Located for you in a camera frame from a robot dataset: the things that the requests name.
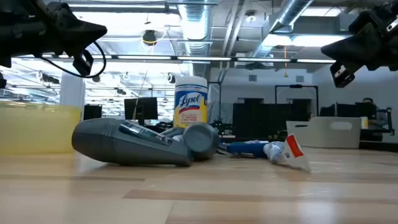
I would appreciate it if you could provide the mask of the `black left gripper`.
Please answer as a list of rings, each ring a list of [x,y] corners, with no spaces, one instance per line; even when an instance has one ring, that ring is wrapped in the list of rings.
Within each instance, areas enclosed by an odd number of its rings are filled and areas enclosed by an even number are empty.
[[[108,31],[105,26],[78,19],[67,3],[29,0],[29,4],[44,27],[34,34],[29,50],[35,57],[48,52],[66,53],[69,57],[78,55]]]

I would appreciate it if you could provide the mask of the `black aluminium table frame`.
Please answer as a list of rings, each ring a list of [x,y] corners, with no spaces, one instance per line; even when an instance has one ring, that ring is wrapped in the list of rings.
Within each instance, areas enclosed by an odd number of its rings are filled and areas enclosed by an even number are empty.
[[[360,143],[360,136],[354,134],[353,136],[338,135],[308,135],[308,134],[294,134],[298,143],[305,147],[314,148],[335,148],[335,149],[369,149],[376,151],[390,151],[398,152],[398,144],[388,142],[362,142]]]

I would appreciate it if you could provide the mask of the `long ceiling light strip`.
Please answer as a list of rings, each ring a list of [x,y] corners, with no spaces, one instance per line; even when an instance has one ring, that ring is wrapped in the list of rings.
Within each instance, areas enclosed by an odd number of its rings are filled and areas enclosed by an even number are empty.
[[[52,59],[53,61],[72,62],[73,57],[67,55],[50,55],[44,54],[44,59]],[[10,65],[12,60],[40,60],[33,55],[24,55],[12,57],[8,62]],[[239,63],[315,63],[315,64],[333,64],[336,61],[330,59],[307,59],[307,58],[254,58],[254,57],[200,57],[200,56],[158,56],[158,55],[105,55],[107,62],[166,62],[166,63],[205,63],[205,62],[239,62]]]

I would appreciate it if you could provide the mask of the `white toothpaste tube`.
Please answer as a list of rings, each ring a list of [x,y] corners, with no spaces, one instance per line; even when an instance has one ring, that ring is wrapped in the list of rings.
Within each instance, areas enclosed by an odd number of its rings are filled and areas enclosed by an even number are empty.
[[[288,135],[284,142],[267,143],[263,151],[273,164],[311,173],[308,159],[294,134]]]

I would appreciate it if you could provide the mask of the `Lysol wipes canister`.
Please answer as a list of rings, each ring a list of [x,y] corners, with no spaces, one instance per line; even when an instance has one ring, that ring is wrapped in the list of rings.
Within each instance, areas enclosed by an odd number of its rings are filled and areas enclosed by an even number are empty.
[[[208,82],[203,77],[176,78],[174,127],[187,128],[193,123],[207,122]]]

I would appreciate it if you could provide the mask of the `black gantry frame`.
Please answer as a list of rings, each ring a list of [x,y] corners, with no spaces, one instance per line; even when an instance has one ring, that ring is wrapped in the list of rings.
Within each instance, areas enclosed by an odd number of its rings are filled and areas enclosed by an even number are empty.
[[[275,85],[274,86],[274,104],[278,104],[278,88],[314,88],[315,89],[315,101],[316,101],[316,114],[319,116],[320,107],[319,107],[319,88],[318,85],[300,85],[300,84],[292,84],[292,85]]]

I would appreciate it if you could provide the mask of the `grey cover sheet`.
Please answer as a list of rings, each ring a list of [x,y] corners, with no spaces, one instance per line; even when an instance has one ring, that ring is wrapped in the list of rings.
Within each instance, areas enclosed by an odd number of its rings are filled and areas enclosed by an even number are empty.
[[[208,123],[214,123],[216,120],[221,120],[224,124],[233,123],[233,104],[219,103],[219,101],[212,101],[207,106]]]

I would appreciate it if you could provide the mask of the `ribbed silver air duct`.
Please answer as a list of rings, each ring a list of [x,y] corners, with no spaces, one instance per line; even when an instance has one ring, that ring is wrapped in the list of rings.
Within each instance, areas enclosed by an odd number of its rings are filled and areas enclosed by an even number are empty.
[[[183,38],[188,55],[206,56],[210,44],[206,44],[210,31],[210,6],[204,4],[180,4],[178,11],[182,18]]]

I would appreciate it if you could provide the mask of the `white plastic bin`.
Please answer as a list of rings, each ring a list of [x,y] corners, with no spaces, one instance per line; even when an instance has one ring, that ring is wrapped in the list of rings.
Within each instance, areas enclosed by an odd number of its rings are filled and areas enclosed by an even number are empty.
[[[301,146],[357,149],[361,134],[360,118],[316,116],[310,121],[286,121],[287,133]]]

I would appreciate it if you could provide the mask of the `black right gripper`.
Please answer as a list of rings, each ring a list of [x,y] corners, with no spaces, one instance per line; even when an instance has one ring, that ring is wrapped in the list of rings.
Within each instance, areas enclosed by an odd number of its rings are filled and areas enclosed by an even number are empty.
[[[340,65],[398,70],[398,2],[386,2],[361,12],[349,31],[351,37],[323,46],[322,53]]]

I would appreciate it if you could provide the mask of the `black computer monitor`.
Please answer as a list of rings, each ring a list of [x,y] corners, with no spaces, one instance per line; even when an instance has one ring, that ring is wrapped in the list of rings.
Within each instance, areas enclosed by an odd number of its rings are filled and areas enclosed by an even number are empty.
[[[124,99],[125,119],[158,119],[157,98]]]
[[[335,116],[335,105],[321,107],[319,116],[334,117]]]
[[[359,117],[367,117],[368,119],[377,118],[377,108],[372,103],[356,103],[357,114]]]
[[[336,115],[337,117],[345,117],[345,118],[355,118],[357,117],[357,107],[356,105],[350,104],[336,104]]]

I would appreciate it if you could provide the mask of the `person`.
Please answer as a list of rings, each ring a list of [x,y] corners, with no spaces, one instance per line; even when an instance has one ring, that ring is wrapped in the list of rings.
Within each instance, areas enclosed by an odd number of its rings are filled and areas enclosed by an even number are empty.
[[[363,103],[370,103],[379,110],[379,107],[376,106],[372,98],[364,98]],[[383,112],[376,113],[376,119],[369,119],[368,120],[368,127],[369,129],[383,129],[384,126],[388,124],[387,116]]]

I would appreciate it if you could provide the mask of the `smooth silver air duct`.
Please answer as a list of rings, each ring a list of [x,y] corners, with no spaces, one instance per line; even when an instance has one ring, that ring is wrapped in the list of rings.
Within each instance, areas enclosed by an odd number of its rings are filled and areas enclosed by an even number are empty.
[[[263,40],[251,53],[250,57],[265,58],[277,44],[272,43],[274,31],[287,29],[291,33],[295,21],[314,0],[283,0],[281,8],[268,16],[262,27]]]

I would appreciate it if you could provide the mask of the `black clamp stand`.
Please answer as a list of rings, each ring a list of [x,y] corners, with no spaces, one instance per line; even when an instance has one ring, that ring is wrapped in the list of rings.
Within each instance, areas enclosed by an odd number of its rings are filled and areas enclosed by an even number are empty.
[[[393,128],[393,125],[392,125],[392,108],[391,107],[386,108],[386,114],[387,114],[387,133],[389,133],[391,136],[394,136],[395,129]]]

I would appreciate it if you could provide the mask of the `blue disposable razor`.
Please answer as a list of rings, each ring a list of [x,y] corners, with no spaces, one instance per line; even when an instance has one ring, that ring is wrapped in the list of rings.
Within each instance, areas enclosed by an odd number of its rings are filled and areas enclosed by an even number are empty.
[[[219,143],[218,152],[226,155],[267,159],[264,146],[269,141],[252,140],[246,142]]]

